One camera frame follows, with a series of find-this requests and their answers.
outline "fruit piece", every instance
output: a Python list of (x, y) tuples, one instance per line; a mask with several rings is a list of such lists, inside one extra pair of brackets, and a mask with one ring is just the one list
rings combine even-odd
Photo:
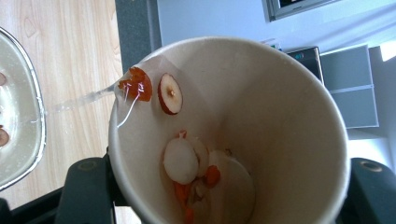
[(3, 126), (0, 128), (0, 147), (4, 146), (8, 140), (9, 140), (9, 135), (6, 131), (4, 131)]
[(176, 137), (186, 138), (187, 137), (187, 131), (186, 130), (181, 130), (180, 132), (178, 132)]
[(207, 198), (203, 198), (201, 201), (196, 201), (191, 205), (191, 209), (194, 211), (193, 223), (208, 223), (210, 204)]
[(0, 86), (3, 86), (4, 84), (6, 84), (6, 82), (7, 82), (6, 76), (4, 76), (3, 73), (0, 73)]
[(198, 172), (198, 160), (189, 141), (182, 137), (169, 141), (163, 153), (163, 166), (173, 181), (189, 184)]
[(129, 78), (121, 80), (119, 88), (125, 93), (125, 96), (134, 100), (137, 96), (139, 101), (149, 101), (152, 95), (152, 86), (149, 76), (138, 67), (129, 68)]
[(158, 97), (160, 105), (168, 115), (175, 115), (180, 112), (183, 105), (183, 95), (175, 78), (170, 74), (163, 74), (160, 84), (158, 84)]
[(183, 208), (186, 208), (187, 200), (189, 198), (191, 191), (191, 183), (187, 185), (182, 185), (174, 181), (174, 188), (175, 188), (175, 194), (177, 200), (179, 201), (179, 203)]
[(191, 143), (192, 148), (195, 151), (195, 154), (198, 158), (198, 177), (202, 177), (207, 169), (207, 165), (209, 164), (209, 152), (207, 151), (206, 146), (202, 141), (197, 137), (189, 137), (187, 136), (187, 140)]
[(235, 158), (222, 151), (210, 152), (209, 164), (218, 166), (221, 180), (210, 190), (208, 223), (248, 223), (256, 196), (250, 174)]
[(208, 188), (212, 189), (215, 187), (220, 181), (220, 171), (217, 166), (211, 165), (207, 167), (205, 173), (205, 183)]
[(194, 190), (194, 199), (202, 200), (206, 194), (209, 192), (209, 188), (204, 184), (203, 179), (197, 179), (192, 182), (192, 187)]
[(194, 221), (194, 211), (191, 208), (186, 208), (184, 213), (184, 223), (192, 224)]

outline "wall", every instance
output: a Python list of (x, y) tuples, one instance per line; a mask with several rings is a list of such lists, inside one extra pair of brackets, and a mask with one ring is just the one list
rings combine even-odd
[(284, 50), (321, 52), (396, 39), (394, 0), (343, 0), (269, 22), (265, 0), (159, 0), (163, 45), (203, 35), (276, 39)]
[(388, 139), (392, 170), (396, 171), (396, 58), (383, 62), (380, 48), (373, 48), (370, 49), (370, 62), (379, 128), (362, 131)]
[(357, 129), (349, 129), (347, 143), (349, 158), (365, 158), (382, 163), (395, 172), (387, 137)]

